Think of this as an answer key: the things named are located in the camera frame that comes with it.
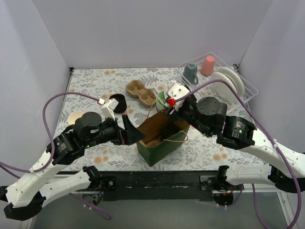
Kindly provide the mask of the green paper bag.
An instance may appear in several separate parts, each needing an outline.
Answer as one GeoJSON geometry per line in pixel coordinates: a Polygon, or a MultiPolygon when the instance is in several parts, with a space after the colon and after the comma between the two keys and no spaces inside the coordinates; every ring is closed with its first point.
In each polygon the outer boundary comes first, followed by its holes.
{"type": "Polygon", "coordinates": [[[145,138],[137,142],[137,148],[148,166],[153,167],[188,140],[190,125],[186,121],[174,121],[165,109],[148,117],[138,130],[145,138]]]}

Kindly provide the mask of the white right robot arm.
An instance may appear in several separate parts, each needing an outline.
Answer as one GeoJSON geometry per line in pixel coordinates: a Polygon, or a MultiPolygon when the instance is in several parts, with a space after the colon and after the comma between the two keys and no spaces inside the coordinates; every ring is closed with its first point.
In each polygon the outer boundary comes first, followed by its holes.
{"type": "Polygon", "coordinates": [[[184,101],[168,100],[166,114],[181,119],[206,137],[226,148],[249,153],[265,162],[258,167],[220,166],[217,175],[204,183],[225,190],[241,184],[267,184],[281,191],[296,193],[305,189],[305,155],[271,141],[253,123],[238,116],[227,116],[227,105],[214,97],[199,101],[194,96],[184,101]]]}

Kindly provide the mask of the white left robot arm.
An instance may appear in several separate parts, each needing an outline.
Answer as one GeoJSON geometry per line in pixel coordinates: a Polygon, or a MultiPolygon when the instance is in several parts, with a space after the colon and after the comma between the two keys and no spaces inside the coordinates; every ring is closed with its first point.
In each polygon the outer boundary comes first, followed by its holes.
{"type": "Polygon", "coordinates": [[[0,198],[8,203],[4,208],[6,218],[25,221],[36,216],[47,204],[71,192],[100,189],[103,179],[95,166],[83,167],[73,176],[56,182],[50,180],[84,156],[87,148],[107,142],[129,146],[145,138],[127,115],[123,115],[122,120],[123,128],[118,126],[116,119],[102,120],[95,112],[84,113],[76,119],[47,146],[30,173],[10,186],[1,186],[0,198]]]}

